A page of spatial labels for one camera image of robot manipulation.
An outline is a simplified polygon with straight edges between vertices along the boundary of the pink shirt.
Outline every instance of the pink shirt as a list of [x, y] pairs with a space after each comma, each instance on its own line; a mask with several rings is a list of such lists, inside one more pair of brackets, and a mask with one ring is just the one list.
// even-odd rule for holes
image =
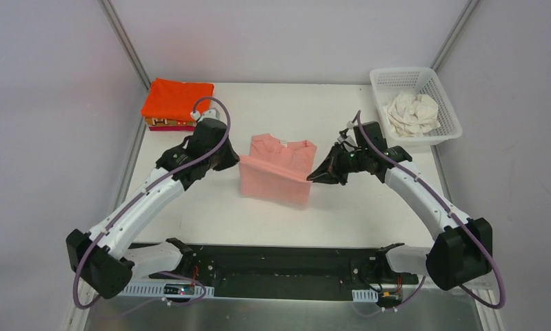
[[251, 139], [249, 156], [241, 155], [241, 192], [248, 197], [305, 205], [310, 196], [316, 146], [307, 140], [285, 142], [262, 134]]

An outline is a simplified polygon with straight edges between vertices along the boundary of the metal frame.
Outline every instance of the metal frame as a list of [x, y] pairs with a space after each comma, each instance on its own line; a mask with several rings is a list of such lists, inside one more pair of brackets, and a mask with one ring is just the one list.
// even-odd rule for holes
[[[440, 51], [432, 62], [431, 68], [435, 72], [438, 72], [441, 69], [441, 66], [444, 64], [450, 51], [452, 50], [454, 43], [456, 42], [456, 40], [458, 40], [460, 32], [464, 29], [466, 23], [468, 22], [472, 14], [474, 14], [474, 11], [481, 2], [482, 0], [468, 0], [466, 5], [462, 9], [462, 13], [456, 20], [456, 23], [454, 23], [454, 26], [452, 27], [448, 36], [445, 38], [445, 41], [440, 48]], [[445, 180], [445, 175], [443, 173], [443, 168], [439, 158], [439, 150], [437, 146], [432, 146], [432, 154], [434, 155], [434, 162], [436, 163], [436, 168], [438, 170], [438, 177], [440, 178], [443, 195], [446, 199], [451, 201], [452, 197], [450, 196], [450, 190], [448, 189], [448, 182]]]
[[[187, 281], [171, 281], [169, 279], [147, 279], [142, 281], [131, 281], [125, 287], [123, 292], [119, 293], [120, 297], [149, 297], [149, 298], [173, 298], [173, 299], [191, 299], [200, 297], [203, 290], [200, 287], [194, 289], [194, 294], [168, 294], [165, 291], [167, 285], [188, 285]], [[205, 298], [214, 298], [214, 288], [206, 286]]]
[[[139, 76], [145, 88], [149, 90], [151, 88], [151, 80], [147, 75], [146, 69], [141, 63], [141, 60], [139, 59], [139, 56], [137, 55], [137, 52], [135, 51], [133, 44], [129, 39], [129, 36], [127, 35], [127, 32], [125, 31], [125, 28], [123, 27], [123, 24], [121, 23], [121, 20], [117, 15], [117, 12], [115, 11], [111, 0], [98, 0], [98, 2], [101, 4], [103, 12], [105, 16], [107, 16], [109, 22], [111, 23], [111, 28], [114, 30], [115, 34], [117, 35], [117, 38], [119, 39], [119, 42], [123, 46], [123, 49], [125, 50], [127, 57], [129, 58], [131, 64], [133, 65], [133, 68], [135, 69], [136, 74]], [[438, 51], [438, 54], [435, 60], [431, 65], [431, 68], [434, 71], [438, 72], [439, 69], [442, 67], [442, 65], [445, 63], [445, 60], [447, 59], [455, 42], [459, 38], [461, 31], [465, 27], [466, 23], [468, 22], [472, 14], [474, 14], [477, 6], [480, 3], [481, 3], [481, 0], [468, 0], [468, 2], [466, 3], [466, 5], [462, 10], [462, 13], [460, 14], [456, 23], [452, 27], [452, 30], [450, 31], [448, 37], [444, 41], [443, 45]], [[135, 129], [135, 134], [133, 136], [133, 140], [130, 146], [130, 153], [128, 156], [128, 160], [126, 161], [125, 166], [123, 168], [120, 184], [119, 184], [116, 196], [114, 198], [114, 208], [119, 206], [127, 195], [133, 170], [137, 162], [137, 156], [139, 155], [141, 142], [143, 141], [143, 136], [145, 134], [145, 130], [146, 130], [146, 125], [143, 121], [140, 120]], [[447, 199], [451, 199], [450, 192], [448, 190], [448, 185], [446, 183], [445, 176], [443, 173], [441, 161], [439, 159], [439, 151], [436, 146], [432, 146], [432, 153], [434, 156], [434, 161], [436, 163], [438, 175], [442, 185], [443, 195]], [[474, 292], [480, 295], [484, 299], [490, 299], [490, 300], [494, 299], [494, 295], [492, 294], [491, 290], [479, 289], [479, 290], [474, 290]], [[79, 289], [79, 294], [81, 297], [81, 301], [87, 301], [92, 297], [94, 297], [96, 293], [92, 288], [90, 288], [88, 284], [82, 281]], [[479, 311], [479, 316], [483, 323], [484, 330], [487, 330], [487, 331], [505, 330], [502, 324], [499, 311], [493, 311], [493, 310], [487, 309], [483, 307], [480, 303], [477, 303], [477, 310]], [[74, 304], [71, 302], [62, 330], [68, 330], [68, 331], [83, 330], [84, 325], [86, 324], [87, 318], [88, 318], [88, 311], [76, 309]]]

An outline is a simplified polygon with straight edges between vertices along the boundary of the white cloth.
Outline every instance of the white cloth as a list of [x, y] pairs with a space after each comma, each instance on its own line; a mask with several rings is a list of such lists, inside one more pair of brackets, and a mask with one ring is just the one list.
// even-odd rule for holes
[[439, 128], [438, 104], [427, 94], [401, 91], [399, 95], [384, 107], [391, 132], [400, 137], [423, 137], [433, 129]]

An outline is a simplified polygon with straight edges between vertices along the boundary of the orange cloth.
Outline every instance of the orange cloth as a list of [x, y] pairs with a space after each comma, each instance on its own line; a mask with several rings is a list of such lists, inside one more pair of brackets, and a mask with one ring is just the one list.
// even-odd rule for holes
[[[156, 78], [146, 99], [141, 115], [155, 119], [191, 121], [192, 107], [201, 97], [210, 97], [214, 85], [209, 83], [182, 83]], [[202, 113], [210, 107], [210, 100], [202, 101], [197, 110]]]

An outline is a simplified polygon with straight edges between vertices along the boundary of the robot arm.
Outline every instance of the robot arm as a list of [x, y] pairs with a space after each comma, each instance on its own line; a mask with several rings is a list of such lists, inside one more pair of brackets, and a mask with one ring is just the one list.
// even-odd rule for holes
[[[168, 176], [169, 172], [217, 146], [226, 132], [226, 125], [217, 117], [214, 109], [206, 111], [201, 117], [197, 115], [197, 127], [192, 136], [186, 137], [181, 145], [166, 150], [157, 160], [155, 169], [129, 199], [89, 232], [74, 230], [66, 238], [70, 265], [74, 271], [88, 247], [97, 242], [80, 275], [103, 298], [116, 296], [131, 279], [160, 271], [177, 269], [186, 272], [190, 269], [182, 263], [182, 258], [192, 254], [192, 250], [177, 239], [168, 239], [146, 248], [130, 250], [129, 246], [162, 208], [183, 194], [196, 180], [204, 178], [208, 170], [224, 170], [239, 162], [227, 139], [207, 159]], [[141, 198], [130, 205], [129, 201], [138, 195]], [[122, 217], [110, 226], [111, 219], [121, 212], [124, 212]]]
[[[400, 146], [388, 148], [377, 122], [363, 124], [370, 141], [382, 153], [400, 166], [421, 177], [421, 172], [412, 162], [412, 157]], [[354, 129], [356, 143], [341, 131], [324, 162], [308, 176], [315, 183], [345, 185], [351, 172], [366, 171], [392, 188], [415, 211], [434, 240], [432, 248], [414, 248], [403, 244], [380, 249], [381, 259], [392, 272], [409, 272], [432, 277], [442, 290], [449, 290], [491, 271], [491, 266], [478, 247], [449, 214], [419, 183], [398, 167], [379, 157], [369, 149], [360, 130]], [[446, 198], [452, 211], [484, 245], [492, 255], [492, 228], [484, 219], [471, 219]]]

